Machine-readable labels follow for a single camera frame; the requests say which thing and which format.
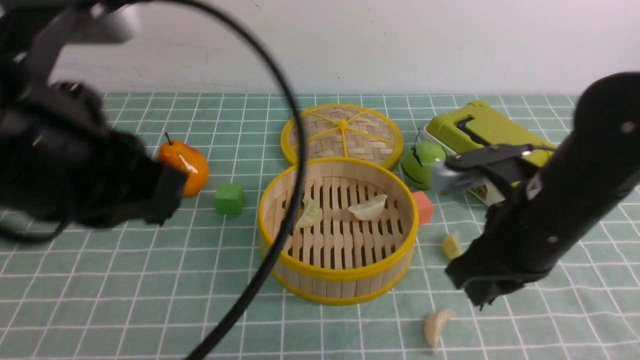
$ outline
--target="black cable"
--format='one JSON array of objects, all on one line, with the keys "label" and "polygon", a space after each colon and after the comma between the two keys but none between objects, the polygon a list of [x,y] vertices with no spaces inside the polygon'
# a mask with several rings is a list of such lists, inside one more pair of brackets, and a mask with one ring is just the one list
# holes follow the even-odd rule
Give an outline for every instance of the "black cable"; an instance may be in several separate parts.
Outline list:
[{"label": "black cable", "polygon": [[298,204],[300,203],[300,199],[302,198],[302,192],[304,187],[304,179],[305,172],[307,169],[306,158],[307,158],[307,138],[305,136],[305,129],[302,126],[302,119],[300,117],[300,112],[298,111],[298,107],[296,105],[296,101],[294,100],[293,94],[289,89],[289,85],[287,84],[284,76],[278,69],[278,66],[271,59],[267,51],[264,49],[262,45],[258,42],[255,36],[251,35],[248,30],[244,29],[241,25],[239,25],[238,21],[234,20],[231,16],[225,14],[221,10],[214,8],[212,5],[201,3],[197,0],[154,0],[155,2],[163,2],[163,3],[173,3],[173,4],[181,4],[190,6],[196,9],[199,9],[210,16],[217,18],[222,21],[232,30],[234,30],[237,35],[242,37],[246,42],[251,45],[253,50],[262,58],[264,63],[268,66],[274,78],[277,80],[280,85],[281,91],[284,93],[284,97],[287,100],[287,103],[291,110],[293,111],[293,117],[295,119],[296,125],[296,133],[298,135],[298,143],[300,144],[300,148],[298,149],[298,172],[296,174],[296,183],[293,186],[293,195],[291,195],[290,206],[287,209],[284,221],[280,226],[280,230],[278,235],[273,242],[273,246],[267,253],[262,262],[260,268],[256,271],[253,279],[249,283],[249,285],[244,289],[244,292],[236,303],[231,307],[231,310],[225,315],[225,317],[220,321],[220,323],[207,335],[207,337],[199,344],[196,349],[194,349],[189,356],[187,356],[187,360],[201,360],[204,359],[211,350],[224,338],[224,336],[231,330],[234,324],[238,321],[240,316],[244,313],[246,308],[249,306],[251,301],[255,298],[256,294],[262,287],[264,281],[269,277],[271,270],[275,266],[278,261],[278,257],[280,256],[280,252],[284,247],[284,244],[287,240],[287,235],[290,227],[293,226],[293,222],[295,219],[296,210],[298,210]]}]

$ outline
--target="orange block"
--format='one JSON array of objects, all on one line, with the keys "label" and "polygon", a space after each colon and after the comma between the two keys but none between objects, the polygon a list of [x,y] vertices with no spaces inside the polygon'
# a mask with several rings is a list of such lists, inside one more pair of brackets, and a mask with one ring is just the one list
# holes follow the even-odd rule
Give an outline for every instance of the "orange block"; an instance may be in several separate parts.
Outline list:
[{"label": "orange block", "polygon": [[431,218],[433,218],[433,203],[424,192],[415,192],[412,195],[415,204],[418,206],[419,225],[430,223]]}]

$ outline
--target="woven bamboo lid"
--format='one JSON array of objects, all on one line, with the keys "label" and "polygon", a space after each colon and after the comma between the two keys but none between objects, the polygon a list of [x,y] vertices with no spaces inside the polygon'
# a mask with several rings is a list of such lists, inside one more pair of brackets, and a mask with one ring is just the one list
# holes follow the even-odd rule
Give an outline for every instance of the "woven bamboo lid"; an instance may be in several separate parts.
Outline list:
[{"label": "woven bamboo lid", "polygon": [[[302,119],[310,160],[356,158],[392,170],[402,155],[402,132],[391,119],[375,110],[348,104],[322,105],[303,111]],[[289,164],[297,164],[299,143],[293,119],[282,130],[280,145]]]}]

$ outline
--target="green block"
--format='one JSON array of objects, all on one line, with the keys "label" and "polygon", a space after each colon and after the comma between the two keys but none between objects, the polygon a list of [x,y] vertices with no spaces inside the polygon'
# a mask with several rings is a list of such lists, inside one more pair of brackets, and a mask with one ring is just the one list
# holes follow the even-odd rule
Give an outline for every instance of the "green block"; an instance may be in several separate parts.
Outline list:
[{"label": "green block", "polygon": [[216,191],[218,214],[240,215],[244,206],[244,188],[238,184],[221,184]]}]

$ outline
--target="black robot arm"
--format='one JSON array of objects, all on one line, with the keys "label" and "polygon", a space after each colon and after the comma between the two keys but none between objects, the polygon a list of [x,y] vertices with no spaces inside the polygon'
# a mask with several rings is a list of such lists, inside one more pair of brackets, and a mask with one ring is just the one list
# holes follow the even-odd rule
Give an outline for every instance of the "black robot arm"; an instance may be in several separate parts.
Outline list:
[{"label": "black robot arm", "polygon": [[152,160],[134,135],[112,130],[102,99],[80,83],[49,84],[60,51],[90,5],[23,8],[0,18],[0,205],[60,223],[112,228],[162,224],[180,205],[186,175]]},{"label": "black robot arm", "polygon": [[[476,306],[538,281],[640,182],[640,73],[591,85],[573,131],[540,168],[522,159],[530,145],[498,145],[447,158],[478,172],[505,196],[486,214],[484,233],[446,273]],[[518,186],[511,183],[519,181]]]}]

